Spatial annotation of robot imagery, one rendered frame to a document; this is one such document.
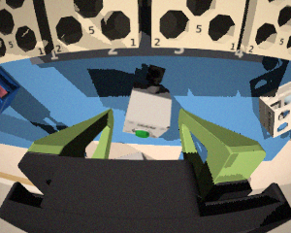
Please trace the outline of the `blue bench mat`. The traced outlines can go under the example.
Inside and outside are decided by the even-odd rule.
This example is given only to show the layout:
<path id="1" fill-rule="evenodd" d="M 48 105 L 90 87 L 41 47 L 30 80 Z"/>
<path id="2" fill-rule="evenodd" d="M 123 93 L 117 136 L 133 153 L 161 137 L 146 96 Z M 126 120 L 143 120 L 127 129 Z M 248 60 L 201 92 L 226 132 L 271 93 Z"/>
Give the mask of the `blue bench mat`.
<path id="1" fill-rule="evenodd" d="M 134 82 L 148 84 L 150 65 L 165 68 L 161 88 L 172 98 L 170 129 L 155 138 L 122 132 Z M 260 122 L 259 96 L 291 82 L 291 60 L 262 63 L 191 56 L 118 56 L 31 65 L 0 63 L 20 86 L 0 114 L 0 144 L 29 149 L 34 141 L 113 109 L 112 143 L 181 147 L 180 109 L 260 143 L 272 161 L 291 130 L 272 138 Z"/>

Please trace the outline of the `white tube rack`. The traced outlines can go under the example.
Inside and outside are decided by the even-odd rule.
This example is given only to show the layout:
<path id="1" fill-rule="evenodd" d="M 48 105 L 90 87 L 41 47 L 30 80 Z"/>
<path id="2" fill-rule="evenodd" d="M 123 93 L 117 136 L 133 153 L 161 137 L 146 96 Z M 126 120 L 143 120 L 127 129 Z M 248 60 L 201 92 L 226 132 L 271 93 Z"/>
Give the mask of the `white tube rack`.
<path id="1" fill-rule="evenodd" d="M 285 97 L 289 95 L 291 95 L 291 82 L 258 97 L 260 122 L 273 138 L 291 130 L 291 103 L 284 105 Z M 283 116 L 286 112 L 284 110 L 289 110 L 288 115 Z M 286 127 L 277 132 L 278 127 L 284 122 L 287 122 Z"/>

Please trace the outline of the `blue sample rack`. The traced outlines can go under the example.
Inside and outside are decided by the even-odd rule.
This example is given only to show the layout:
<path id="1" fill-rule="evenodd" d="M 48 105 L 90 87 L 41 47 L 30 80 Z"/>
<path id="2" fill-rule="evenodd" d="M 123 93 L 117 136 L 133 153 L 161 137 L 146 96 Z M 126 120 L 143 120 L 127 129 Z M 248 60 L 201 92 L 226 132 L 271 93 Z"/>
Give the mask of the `blue sample rack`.
<path id="1" fill-rule="evenodd" d="M 15 98 L 20 86 L 0 67 L 0 85 L 8 92 L 3 99 L 0 97 L 0 114 L 5 111 Z"/>

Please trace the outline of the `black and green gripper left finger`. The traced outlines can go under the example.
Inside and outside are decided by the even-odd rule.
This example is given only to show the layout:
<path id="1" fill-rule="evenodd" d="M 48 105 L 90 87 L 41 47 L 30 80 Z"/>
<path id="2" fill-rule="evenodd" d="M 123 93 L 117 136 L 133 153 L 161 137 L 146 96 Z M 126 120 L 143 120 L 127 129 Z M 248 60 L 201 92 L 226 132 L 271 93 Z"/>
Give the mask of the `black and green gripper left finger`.
<path id="1" fill-rule="evenodd" d="M 88 120 L 34 141 L 28 151 L 54 153 L 69 157 L 85 157 L 86 147 L 102 132 L 98 146 L 91 158 L 109 159 L 113 124 L 113 109 L 107 109 Z"/>

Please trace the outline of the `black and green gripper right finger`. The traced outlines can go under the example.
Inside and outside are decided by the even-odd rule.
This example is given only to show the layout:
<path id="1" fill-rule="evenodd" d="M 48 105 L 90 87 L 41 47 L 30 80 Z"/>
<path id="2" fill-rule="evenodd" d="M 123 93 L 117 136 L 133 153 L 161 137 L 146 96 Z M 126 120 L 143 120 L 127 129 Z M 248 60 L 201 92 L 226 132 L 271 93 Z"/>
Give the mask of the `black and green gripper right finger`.
<path id="1" fill-rule="evenodd" d="M 179 110 L 178 128 L 183 159 L 194 165 L 201 202 L 216 183 L 247 180 L 266 156 L 259 142 L 195 116 L 185 109 Z M 188 129 L 206 147 L 208 157 L 205 163 Z"/>

